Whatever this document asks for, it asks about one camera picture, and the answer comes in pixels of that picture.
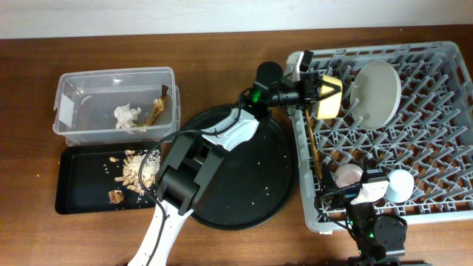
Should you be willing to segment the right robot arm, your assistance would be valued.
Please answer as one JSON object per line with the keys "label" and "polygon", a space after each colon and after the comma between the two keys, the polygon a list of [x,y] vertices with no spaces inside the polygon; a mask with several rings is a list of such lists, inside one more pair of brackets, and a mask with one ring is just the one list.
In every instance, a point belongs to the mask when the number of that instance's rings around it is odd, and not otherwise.
{"label": "right robot arm", "polygon": [[400,265],[405,255],[407,222],[394,214],[378,214],[375,203],[384,197],[389,179],[381,169],[364,168],[359,180],[346,186],[336,185],[326,163],[321,165],[321,194],[314,203],[330,201],[330,208],[344,208],[345,229],[358,247],[358,255],[348,265]]}

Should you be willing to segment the blue cup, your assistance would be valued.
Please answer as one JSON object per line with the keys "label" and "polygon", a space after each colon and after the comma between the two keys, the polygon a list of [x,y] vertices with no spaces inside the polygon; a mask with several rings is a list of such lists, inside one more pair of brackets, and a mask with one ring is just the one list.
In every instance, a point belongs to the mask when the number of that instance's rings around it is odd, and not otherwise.
{"label": "blue cup", "polygon": [[406,170],[395,169],[388,174],[389,185],[385,199],[394,203],[406,202],[414,189],[414,178]]}

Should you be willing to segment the pink cup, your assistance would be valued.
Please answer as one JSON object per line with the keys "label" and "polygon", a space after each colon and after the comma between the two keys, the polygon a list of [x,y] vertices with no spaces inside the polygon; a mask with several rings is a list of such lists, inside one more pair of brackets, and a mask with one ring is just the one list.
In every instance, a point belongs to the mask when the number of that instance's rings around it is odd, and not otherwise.
{"label": "pink cup", "polygon": [[363,174],[363,169],[355,164],[346,164],[338,167],[335,172],[335,183],[339,188],[343,188],[353,183],[359,182]]}

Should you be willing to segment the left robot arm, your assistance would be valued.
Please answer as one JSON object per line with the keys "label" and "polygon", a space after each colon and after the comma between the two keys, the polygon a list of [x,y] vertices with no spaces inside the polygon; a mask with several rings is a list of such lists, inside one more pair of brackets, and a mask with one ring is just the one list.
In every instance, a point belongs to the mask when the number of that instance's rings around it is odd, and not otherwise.
{"label": "left robot arm", "polygon": [[155,204],[154,216],[131,265],[164,265],[184,222],[194,212],[226,155],[249,141],[271,116],[273,107],[324,107],[324,119],[336,116],[342,82],[310,72],[306,63],[285,74],[275,62],[259,65],[252,87],[236,106],[207,129],[179,130],[168,136],[173,146],[154,179],[155,192],[144,194]]}

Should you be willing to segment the white round plate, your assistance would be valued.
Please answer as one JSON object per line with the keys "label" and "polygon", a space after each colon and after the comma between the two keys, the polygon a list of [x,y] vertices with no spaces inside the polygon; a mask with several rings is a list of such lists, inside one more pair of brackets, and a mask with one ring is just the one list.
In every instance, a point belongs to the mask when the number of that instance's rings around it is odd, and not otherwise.
{"label": "white round plate", "polygon": [[401,101],[401,80],[397,71],[386,61],[372,61],[362,67],[353,81],[350,104],[354,119],[363,117],[359,126],[378,129],[394,117]]}

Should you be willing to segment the yellow bowl with scraps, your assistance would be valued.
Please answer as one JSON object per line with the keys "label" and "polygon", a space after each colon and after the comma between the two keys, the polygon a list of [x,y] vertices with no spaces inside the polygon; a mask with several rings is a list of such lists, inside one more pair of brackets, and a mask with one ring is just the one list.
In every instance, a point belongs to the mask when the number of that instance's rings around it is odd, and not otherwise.
{"label": "yellow bowl with scraps", "polygon": [[[341,96],[342,96],[342,82],[334,77],[328,75],[323,75],[321,77],[323,81],[329,81],[331,83],[336,83],[339,85],[339,93],[331,98],[323,101],[318,101],[316,104],[316,118],[318,120],[326,120],[335,118],[338,115],[340,105],[341,105]],[[323,87],[323,92],[329,92],[330,88]]]}

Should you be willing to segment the wooden chopstick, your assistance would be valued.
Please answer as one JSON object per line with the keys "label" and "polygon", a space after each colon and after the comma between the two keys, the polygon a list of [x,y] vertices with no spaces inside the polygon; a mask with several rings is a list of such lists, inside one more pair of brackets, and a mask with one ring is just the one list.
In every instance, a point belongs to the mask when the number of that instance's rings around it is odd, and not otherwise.
{"label": "wooden chopstick", "polygon": [[306,121],[307,121],[307,130],[309,132],[310,142],[311,142],[311,146],[312,146],[312,150],[313,150],[313,158],[314,158],[315,164],[316,164],[317,177],[318,177],[319,180],[322,180],[321,166],[320,166],[320,162],[319,162],[318,151],[317,151],[317,148],[316,148],[316,142],[315,142],[315,139],[314,139],[314,136],[313,136],[313,130],[312,130],[311,123],[310,123],[310,116],[309,116],[309,112],[308,112],[307,108],[304,108],[304,116],[305,116]]}
{"label": "wooden chopstick", "polygon": [[315,163],[316,163],[317,176],[318,176],[318,179],[320,181],[322,181],[323,176],[322,176],[321,165],[320,165],[320,161],[319,161],[319,153],[318,153],[318,150],[316,148],[316,141],[315,141],[315,137],[313,135],[313,130],[310,127],[309,127],[309,133],[310,133],[311,146],[312,146],[312,150],[313,150],[313,157],[314,157],[314,160],[315,160]]}

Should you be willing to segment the white tissue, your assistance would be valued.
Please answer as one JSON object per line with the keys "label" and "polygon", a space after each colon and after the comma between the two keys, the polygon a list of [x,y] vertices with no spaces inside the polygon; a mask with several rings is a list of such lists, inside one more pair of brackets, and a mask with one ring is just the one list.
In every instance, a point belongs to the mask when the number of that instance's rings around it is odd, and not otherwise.
{"label": "white tissue", "polygon": [[135,121],[138,119],[138,115],[141,113],[141,108],[131,109],[129,104],[125,106],[118,106],[114,110],[114,116],[117,119],[115,125],[116,129],[130,129],[135,127],[137,124]]}

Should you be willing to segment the gold foil wrapper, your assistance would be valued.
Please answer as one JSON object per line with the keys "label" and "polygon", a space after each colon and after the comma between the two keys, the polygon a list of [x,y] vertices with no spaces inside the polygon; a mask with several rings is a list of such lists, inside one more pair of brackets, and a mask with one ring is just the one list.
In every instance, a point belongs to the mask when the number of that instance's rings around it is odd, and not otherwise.
{"label": "gold foil wrapper", "polygon": [[167,92],[169,90],[169,87],[166,85],[162,85],[161,89],[161,96],[153,101],[153,109],[151,113],[146,118],[145,122],[137,124],[137,127],[152,126],[158,119],[159,115],[165,110]]}

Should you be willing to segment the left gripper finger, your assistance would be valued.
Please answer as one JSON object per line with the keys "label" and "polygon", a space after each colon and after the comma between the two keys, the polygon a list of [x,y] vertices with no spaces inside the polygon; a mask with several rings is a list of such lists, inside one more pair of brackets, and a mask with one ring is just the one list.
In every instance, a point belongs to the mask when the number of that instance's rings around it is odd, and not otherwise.
{"label": "left gripper finger", "polygon": [[317,97],[317,101],[327,100],[327,99],[329,99],[329,98],[331,98],[332,96],[335,96],[335,95],[337,95],[337,94],[338,94],[338,92],[329,92],[329,93],[325,93],[325,94],[323,94],[323,95],[319,95],[319,96]]}
{"label": "left gripper finger", "polygon": [[[320,83],[319,97],[332,97],[332,96],[337,95],[339,93],[339,85],[337,85],[336,83],[331,83],[329,81],[323,81],[323,80],[320,80],[319,83]],[[327,87],[327,88],[330,88],[330,91],[329,92],[323,92],[322,88],[324,86]]]}

